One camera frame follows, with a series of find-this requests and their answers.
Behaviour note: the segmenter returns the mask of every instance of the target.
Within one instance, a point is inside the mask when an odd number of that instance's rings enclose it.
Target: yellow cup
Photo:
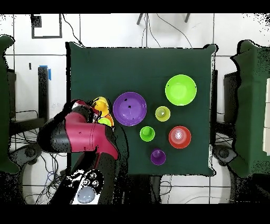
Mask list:
[[[101,112],[101,117],[105,117],[109,113],[109,104],[104,97],[95,98],[93,107]]]

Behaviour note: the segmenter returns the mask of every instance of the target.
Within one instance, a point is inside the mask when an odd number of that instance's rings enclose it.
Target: green cup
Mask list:
[[[160,122],[165,122],[170,118],[171,112],[168,107],[161,106],[156,109],[155,116]]]
[[[153,128],[149,126],[143,127],[140,131],[140,137],[145,142],[149,142],[153,140],[154,136],[155,136],[155,131]]]

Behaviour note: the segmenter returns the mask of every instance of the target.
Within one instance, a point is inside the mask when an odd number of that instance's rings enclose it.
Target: dark green tablecloth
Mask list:
[[[0,36],[0,96],[1,96],[1,110],[0,110],[0,171],[7,173],[17,173],[19,167],[11,162],[8,158],[7,152],[9,149],[9,89],[7,78],[7,64],[4,58],[6,49],[14,43],[14,39],[8,35]]]
[[[129,145],[129,174],[213,175],[208,159],[211,56],[215,45],[204,49],[81,48],[74,43],[69,46],[71,99],[104,96],[113,104],[122,93],[134,91],[146,100],[144,120],[132,127],[123,126]],[[192,77],[197,85],[196,98],[189,105],[175,106],[165,96],[167,81],[177,74]],[[155,118],[159,106],[170,109],[168,121]],[[151,142],[144,142],[139,136],[146,125],[156,132]],[[183,150],[173,148],[168,141],[170,130],[178,125],[187,127],[192,134],[191,143]],[[166,154],[161,166],[150,160],[156,147]],[[72,166],[78,155],[72,155]]]
[[[229,166],[242,178],[252,174],[270,174],[270,156],[263,152],[266,82],[270,78],[270,48],[252,41],[238,44],[237,65],[241,85],[237,90],[238,114],[235,122],[238,153]]]

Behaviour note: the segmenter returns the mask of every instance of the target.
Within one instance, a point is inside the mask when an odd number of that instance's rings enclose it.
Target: chair wheel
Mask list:
[[[33,159],[32,161],[28,162],[29,165],[34,165],[37,162],[37,158]]]

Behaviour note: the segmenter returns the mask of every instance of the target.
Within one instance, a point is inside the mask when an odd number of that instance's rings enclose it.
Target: red bowl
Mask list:
[[[174,148],[185,148],[191,141],[189,129],[183,126],[174,127],[169,134],[169,142]]]

